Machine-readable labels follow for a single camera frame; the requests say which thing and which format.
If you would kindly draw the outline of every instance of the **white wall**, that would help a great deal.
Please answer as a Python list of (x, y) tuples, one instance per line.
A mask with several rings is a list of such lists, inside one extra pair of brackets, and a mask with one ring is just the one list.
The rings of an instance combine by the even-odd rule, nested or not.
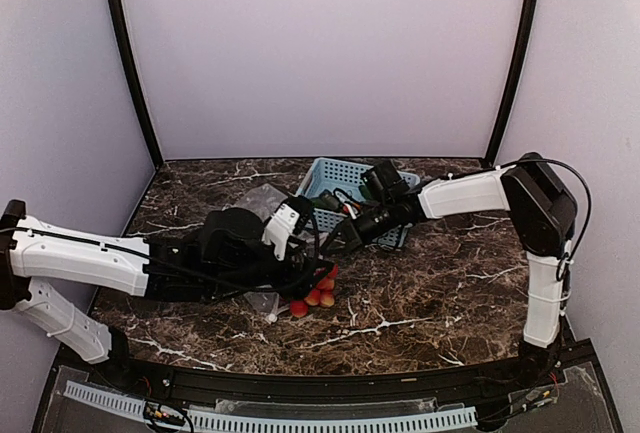
[(124, 0), (167, 158), (483, 156), (522, 0)]
[(570, 317), (595, 343), (625, 431), (640, 431), (640, 0), (539, 0), (500, 160), (533, 149), (593, 190)]
[[(0, 210), (119, 234), (152, 174), (106, 0), (0, 0)], [(61, 285), (88, 305), (93, 289)], [(0, 430), (30, 431), (58, 344), (0, 312)]]

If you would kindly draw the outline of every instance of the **dark marble surface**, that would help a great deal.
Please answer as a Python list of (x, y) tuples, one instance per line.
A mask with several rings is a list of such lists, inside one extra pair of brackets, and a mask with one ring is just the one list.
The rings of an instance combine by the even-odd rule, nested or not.
[[(479, 166), (474, 160), (394, 161), (422, 177)], [(311, 163), (168, 162), (129, 235), (181, 236), (210, 210), (264, 183), (294, 193)], [(420, 224), (403, 251), (370, 246), (338, 263), (335, 306), (314, 308), (299, 320), (283, 313), (269, 324), (241, 297), (218, 305), (170, 304), (106, 289), (93, 316), (124, 330), (137, 358), (233, 372), (377, 374), (516, 355), (526, 318), (526, 262), (504, 213)]]

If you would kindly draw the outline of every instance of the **blue plastic basket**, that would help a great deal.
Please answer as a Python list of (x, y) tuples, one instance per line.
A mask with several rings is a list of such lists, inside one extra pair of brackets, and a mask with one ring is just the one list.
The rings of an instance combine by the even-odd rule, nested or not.
[[(364, 185), (360, 175), (369, 170), (371, 165), (352, 163), (350, 161), (332, 160), (331, 158), (317, 158), (305, 175), (296, 195), (315, 198), (324, 190), (333, 191), (342, 188), (356, 200), (364, 200), (359, 186)], [(413, 173), (400, 172), (400, 176), (412, 187), (420, 182), (420, 177)], [(320, 231), (332, 231), (335, 226), (346, 218), (345, 215), (333, 211), (316, 209), (316, 220)], [(380, 245), (400, 247), (409, 232), (410, 226), (395, 228), (376, 239)]]

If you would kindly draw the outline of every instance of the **plastic bag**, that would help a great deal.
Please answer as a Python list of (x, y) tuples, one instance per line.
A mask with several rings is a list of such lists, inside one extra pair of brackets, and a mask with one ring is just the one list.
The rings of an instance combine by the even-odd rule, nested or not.
[[(249, 210), (262, 220), (266, 221), (278, 209), (280, 203), (287, 198), (277, 188), (266, 183), (247, 192), (238, 202), (233, 205), (238, 208)], [(244, 297), (258, 313), (267, 315), (267, 321), (274, 323), (278, 318), (278, 313), (282, 309), (280, 306), (280, 295), (278, 293), (245, 293)]]

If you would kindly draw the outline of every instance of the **red fruit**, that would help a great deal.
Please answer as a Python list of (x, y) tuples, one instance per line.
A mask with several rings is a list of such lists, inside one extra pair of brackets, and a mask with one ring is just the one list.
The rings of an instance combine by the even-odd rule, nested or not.
[(320, 305), (329, 308), (336, 304), (336, 299), (330, 291), (323, 291), (320, 295)]
[(316, 285), (316, 288), (319, 289), (319, 290), (329, 290), (329, 291), (331, 291), (335, 287), (336, 287), (336, 282), (334, 280), (332, 280), (331, 278), (329, 278), (328, 276), (325, 276)]
[(333, 280), (336, 276), (338, 276), (338, 265), (333, 265), (333, 270), (329, 272), (327, 278), (331, 278)]
[(289, 311), (296, 318), (302, 318), (309, 312), (309, 307), (302, 300), (293, 300), (289, 303)]
[(304, 302), (309, 306), (318, 306), (320, 303), (320, 290), (317, 288), (311, 290), (309, 296), (304, 299)]

